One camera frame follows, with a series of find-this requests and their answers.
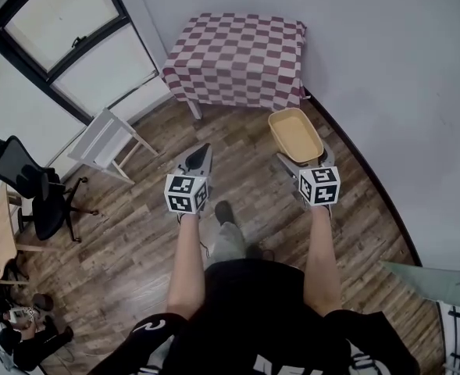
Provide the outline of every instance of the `checkered tablecloth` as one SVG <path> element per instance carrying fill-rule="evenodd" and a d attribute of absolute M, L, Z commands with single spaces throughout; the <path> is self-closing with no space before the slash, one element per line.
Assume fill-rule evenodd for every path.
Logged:
<path fill-rule="evenodd" d="M 201 14 L 169 54 L 163 80 L 180 101 L 299 107 L 305 30 L 276 16 Z"/>

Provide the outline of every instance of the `wooden floor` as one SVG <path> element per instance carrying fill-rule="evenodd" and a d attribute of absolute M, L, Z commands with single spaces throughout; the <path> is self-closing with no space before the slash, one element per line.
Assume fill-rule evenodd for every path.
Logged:
<path fill-rule="evenodd" d="M 154 159 L 141 149 L 133 156 L 125 171 L 136 181 L 134 186 L 79 169 L 69 184 L 82 176 L 89 183 L 77 192 L 77 204 L 98 209 L 100 215 L 76 217 L 80 245 L 70 241 L 63 228 L 49 242 L 61 247 L 61 254 L 26 253 L 22 258 L 22 269 L 31 278 L 23 295 L 50 294 L 55 313 L 75 332 L 68 351 L 61 349 L 43 362 L 49 375 L 87 373 L 137 321 L 162 311 L 177 236 L 176 217 L 167 211 L 163 196 L 164 183 L 173 170 L 173 158 L 199 141 L 210 142 L 214 149 L 214 190 L 201 218 L 202 241 L 212 245 L 218 227 L 213 207 L 227 199 L 248 241 L 274 249 L 277 261 L 304 268 L 309 215 L 274 156 L 269 112 L 202 108 L 204 119 L 197 121 L 184 103 L 171 101 L 136 126 L 161 155 Z M 380 260 L 412 264 L 393 218 L 341 139 L 308 102 L 302 108 L 333 148 L 341 173 L 333 234 L 344 307 L 361 313 L 383 310 L 419 360 L 422 373 L 441 373 L 444 352 L 436 306 L 412 293 L 380 264 Z M 33 227 L 20 240 L 41 243 Z"/>

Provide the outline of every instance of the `foot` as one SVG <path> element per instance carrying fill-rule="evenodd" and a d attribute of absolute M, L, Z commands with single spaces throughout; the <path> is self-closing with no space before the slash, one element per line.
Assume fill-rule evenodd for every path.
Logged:
<path fill-rule="evenodd" d="M 263 252 L 257 243 L 252 243 L 245 251 L 246 259 L 263 259 Z"/>
<path fill-rule="evenodd" d="M 63 333 L 67 334 L 70 337 L 70 340 L 73 339 L 73 329 L 71 327 L 66 327 Z"/>
<path fill-rule="evenodd" d="M 48 332 L 51 332 L 54 335 L 58 334 L 58 329 L 56 328 L 55 322 L 50 316 L 45 316 L 42 323 L 45 325 L 45 329 Z"/>
<path fill-rule="evenodd" d="M 231 205 L 226 200 L 216 204 L 214 208 L 214 213 L 216 214 L 216 219 L 219 221 L 219 225 L 223 225 L 225 222 L 235 223 L 235 217 L 233 215 L 233 210 Z"/>

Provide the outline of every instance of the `glass door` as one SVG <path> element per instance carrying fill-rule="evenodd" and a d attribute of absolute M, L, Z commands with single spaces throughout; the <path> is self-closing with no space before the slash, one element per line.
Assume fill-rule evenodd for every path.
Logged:
<path fill-rule="evenodd" d="M 460 271 L 435 270 L 395 262 L 385 262 L 384 266 L 424 298 L 460 307 Z"/>

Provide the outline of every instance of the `black shirt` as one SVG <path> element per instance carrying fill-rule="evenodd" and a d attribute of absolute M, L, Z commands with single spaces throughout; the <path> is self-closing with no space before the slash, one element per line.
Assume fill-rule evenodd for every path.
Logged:
<path fill-rule="evenodd" d="M 205 303 L 189 321 L 169 313 L 142 320 L 91 373 L 145 372 L 172 335 L 163 375 L 419 373 L 381 312 L 321 317 L 306 306 L 300 270 L 242 259 L 218 262 L 205 276 Z"/>

